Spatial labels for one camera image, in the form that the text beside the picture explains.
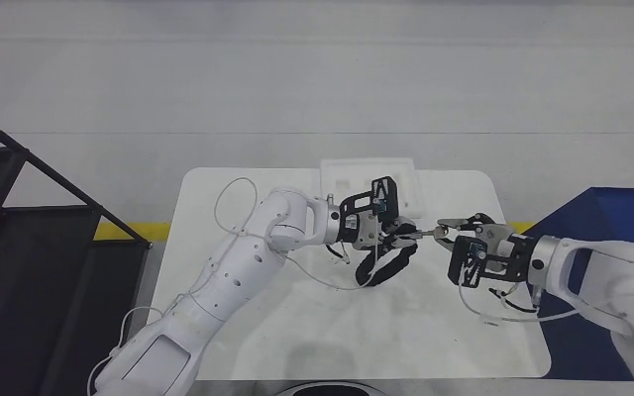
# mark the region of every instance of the black circular base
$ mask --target black circular base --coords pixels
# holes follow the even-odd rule
[[[384,393],[352,382],[312,382],[298,385],[276,396],[385,396]]]

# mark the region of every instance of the white tabletop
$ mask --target white tabletop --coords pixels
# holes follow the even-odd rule
[[[419,170],[429,229],[440,218],[485,212],[504,218],[491,180],[470,170]],[[317,169],[196,168],[183,179],[165,249],[153,306],[165,308],[198,276],[223,232],[213,220],[222,188],[239,176],[250,177],[261,197],[276,186],[291,185],[319,194]],[[249,212],[253,193],[235,185],[219,212],[226,225]],[[354,286],[354,263],[365,253],[351,252],[353,264],[333,265],[323,247],[291,254],[314,275]],[[388,379],[541,377],[551,364],[536,323],[494,327],[470,313],[447,278],[450,254],[431,240],[401,273],[375,288],[337,291],[306,277],[291,262],[260,295],[238,311],[206,351],[198,379]],[[486,291],[466,290],[466,298],[490,314],[504,310]],[[522,285],[514,301],[529,306]]]

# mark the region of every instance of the concrete floor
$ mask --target concrete floor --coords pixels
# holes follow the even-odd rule
[[[169,221],[193,167],[361,156],[484,171],[507,220],[537,221],[588,186],[634,185],[632,70],[626,0],[0,2],[0,128],[129,222]],[[72,202],[28,170],[8,203]],[[634,393],[524,379],[371,384]],[[287,385],[200,383],[191,394]]]

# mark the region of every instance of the metal rod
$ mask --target metal rod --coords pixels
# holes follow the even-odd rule
[[[145,244],[147,248],[150,248],[152,246],[152,244],[149,241],[147,241],[145,238],[140,236],[136,231],[131,229],[130,226],[128,226],[127,224],[119,220],[115,215],[110,213],[106,208],[101,206],[97,201],[90,198],[90,196],[88,196],[85,192],[81,191],[79,187],[72,184],[68,179],[66,179],[61,174],[59,174],[55,169],[48,166],[44,161],[42,161],[35,154],[30,152],[28,148],[25,148],[24,146],[20,145],[13,138],[7,135],[7,133],[5,133],[4,131],[0,131],[0,143],[2,143],[11,151],[14,151],[14,152],[17,152],[18,154],[23,155],[24,159],[28,163],[30,163],[32,166],[39,169],[43,174],[50,177],[52,180],[54,180],[57,184],[65,188],[72,195],[82,200],[85,204],[96,209],[101,216],[110,220],[113,224],[115,224],[121,230],[125,231],[126,234],[128,234],[130,237],[132,237],[133,239],[135,239],[136,241],[142,244]]]

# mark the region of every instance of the blue panel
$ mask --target blue panel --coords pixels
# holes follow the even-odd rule
[[[626,223],[634,220],[634,189],[590,188],[535,225],[526,234],[584,241],[633,241]],[[587,257],[576,262],[570,288],[579,292]],[[542,299],[540,317],[569,311],[571,306],[551,295]],[[631,381],[634,377],[610,338],[610,331],[579,315],[541,324],[551,353],[546,378]]]

